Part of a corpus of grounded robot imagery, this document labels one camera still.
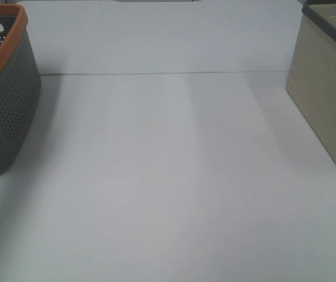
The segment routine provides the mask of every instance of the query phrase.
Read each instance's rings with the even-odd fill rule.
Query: basket
[[[287,91],[336,163],[335,0],[308,0]]]
[[[0,4],[0,173],[15,160],[38,103],[41,80],[20,5]]]

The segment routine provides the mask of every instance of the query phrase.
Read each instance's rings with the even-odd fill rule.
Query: perforated basket side
[[[41,80],[27,31],[0,72],[0,172],[11,165],[31,125]]]

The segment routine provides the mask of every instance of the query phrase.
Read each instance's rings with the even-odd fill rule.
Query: beige storage box
[[[336,1],[308,0],[287,91],[336,163]]]

